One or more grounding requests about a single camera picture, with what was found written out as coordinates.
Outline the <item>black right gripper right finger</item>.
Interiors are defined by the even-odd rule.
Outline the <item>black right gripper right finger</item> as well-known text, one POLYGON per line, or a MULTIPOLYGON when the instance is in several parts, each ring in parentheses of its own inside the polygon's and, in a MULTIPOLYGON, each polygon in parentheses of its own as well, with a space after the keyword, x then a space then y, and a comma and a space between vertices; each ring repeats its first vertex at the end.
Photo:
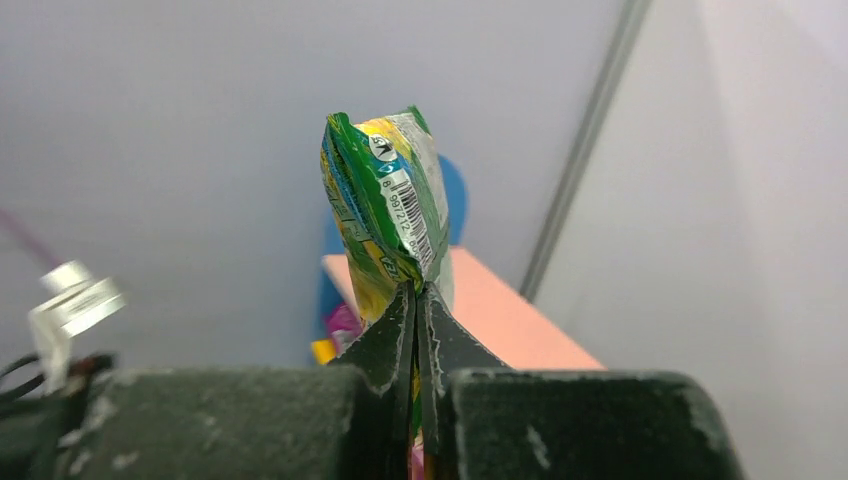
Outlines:
POLYGON ((518 370, 417 297, 429 479, 741 479, 708 393, 672 371, 518 370))

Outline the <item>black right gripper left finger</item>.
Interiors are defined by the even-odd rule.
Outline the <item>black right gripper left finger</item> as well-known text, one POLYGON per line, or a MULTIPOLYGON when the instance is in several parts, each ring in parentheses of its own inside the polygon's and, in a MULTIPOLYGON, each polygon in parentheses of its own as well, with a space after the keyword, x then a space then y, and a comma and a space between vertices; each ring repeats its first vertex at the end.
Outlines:
POLYGON ((120 370, 100 378, 61 479, 404 479, 415 290, 308 368, 120 370))

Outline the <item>purple grape candy bag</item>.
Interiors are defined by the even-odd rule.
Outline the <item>purple grape candy bag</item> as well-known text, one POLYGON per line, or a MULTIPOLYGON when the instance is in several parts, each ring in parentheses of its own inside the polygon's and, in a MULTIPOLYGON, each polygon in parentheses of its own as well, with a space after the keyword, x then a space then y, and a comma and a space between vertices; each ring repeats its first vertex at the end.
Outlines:
POLYGON ((343 353, 363 331, 358 313, 346 303, 341 303, 324 317, 324 325, 336 355, 343 353))

